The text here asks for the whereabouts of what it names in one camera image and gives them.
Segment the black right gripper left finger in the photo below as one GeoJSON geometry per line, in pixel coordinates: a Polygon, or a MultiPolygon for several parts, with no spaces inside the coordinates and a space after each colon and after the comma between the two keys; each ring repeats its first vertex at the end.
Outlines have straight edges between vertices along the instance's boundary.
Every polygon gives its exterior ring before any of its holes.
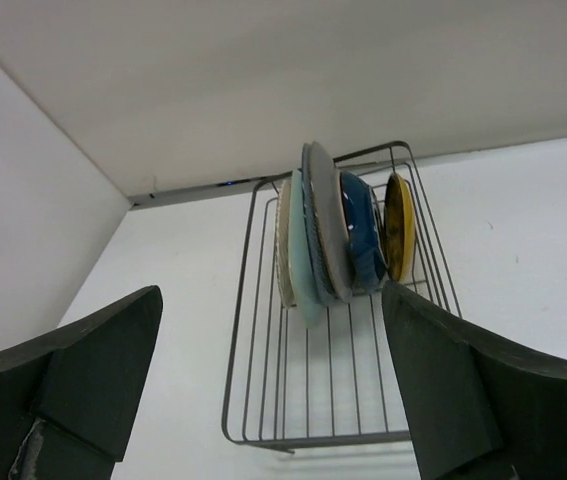
{"type": "Polygon", "coordinates": [[[141,288],[0,351],[0,479],[108,479],[126,453],[159,333],[141,288]]]}

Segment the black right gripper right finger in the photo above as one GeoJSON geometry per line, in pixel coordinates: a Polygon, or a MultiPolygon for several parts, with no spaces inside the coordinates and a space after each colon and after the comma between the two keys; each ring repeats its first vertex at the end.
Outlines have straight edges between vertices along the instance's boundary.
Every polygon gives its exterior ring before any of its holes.
{"type": "Polygon", "coordinates": [[[397,283],[382,309],[421,478],[567,479],[566,359],[397,283]]]}

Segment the dark blue leaf dish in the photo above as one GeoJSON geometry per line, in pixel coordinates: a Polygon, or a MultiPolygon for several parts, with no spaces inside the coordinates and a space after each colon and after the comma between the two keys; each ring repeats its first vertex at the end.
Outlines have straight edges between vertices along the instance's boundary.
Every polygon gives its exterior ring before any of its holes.
{"type": "Polygon", "coordinates": [[[371,294],[387,273],[377,197],[367,182],[348,171],[340,172],[340,184],[355,289],[371,294]]]}

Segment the light green rectangular tray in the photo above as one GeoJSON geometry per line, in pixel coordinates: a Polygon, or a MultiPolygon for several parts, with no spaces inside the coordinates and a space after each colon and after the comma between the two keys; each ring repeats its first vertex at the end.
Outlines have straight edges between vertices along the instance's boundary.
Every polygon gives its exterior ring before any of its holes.
{"type": "Polygon", "coordinates": [[[302,175],[294,170],[291,176],[288,222],[288,264],[296,307],[308,329],[320,320],[323,305],[314,280],[307,240],[302,175]]]}

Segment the yellow patterned round plate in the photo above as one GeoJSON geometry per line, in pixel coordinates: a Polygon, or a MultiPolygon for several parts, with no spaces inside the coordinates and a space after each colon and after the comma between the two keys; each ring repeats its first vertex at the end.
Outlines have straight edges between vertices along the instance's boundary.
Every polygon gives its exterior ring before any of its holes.
{"type": "Polygon", "coordinates": [[[415,249],[415,209],[407,181],[392,173],[384,198],[385,256],[389,277],[396,282],[408,274],[415,249]]]}

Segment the blue floral white plate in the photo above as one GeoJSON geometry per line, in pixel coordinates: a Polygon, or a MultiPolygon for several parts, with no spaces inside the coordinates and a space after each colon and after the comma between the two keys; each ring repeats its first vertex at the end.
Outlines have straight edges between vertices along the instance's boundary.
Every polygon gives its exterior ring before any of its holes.
{"type": "Polygon", "coordinates": [[[330,307],[336,302],[337,297],[325,267],[322,247],[318,238],[315,209],[313,206],[311,182],[309,177],[309,154],[310,145],[308,143],[305,143],[302,147],[301,156],[301,181],[305,231],[317,296],[323,306],[330,307]]]}

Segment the grey reindeer plate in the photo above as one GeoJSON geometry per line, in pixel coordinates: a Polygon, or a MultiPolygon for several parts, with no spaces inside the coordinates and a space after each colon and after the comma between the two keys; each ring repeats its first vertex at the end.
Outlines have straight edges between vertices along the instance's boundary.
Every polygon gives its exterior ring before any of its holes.
{"type": "Polygon", "coordinates": [[[353,294],[354,273],[349,257],[340,172],[327,150],[316,141],[309,147],[308,169],[324,264],[337,298],[347,303],[353,294]]]}

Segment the yellow woven round plate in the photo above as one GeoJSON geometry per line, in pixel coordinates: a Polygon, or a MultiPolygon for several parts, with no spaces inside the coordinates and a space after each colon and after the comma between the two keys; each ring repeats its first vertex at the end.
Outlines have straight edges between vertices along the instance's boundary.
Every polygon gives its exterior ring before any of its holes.
{"type": "Polygon", "coordinates": [[[289,273],[288,234],[291,180],[282,182],[276,212],[276,269],[281,303],[286,308],[294,306],[294,293],[289,273]]]}

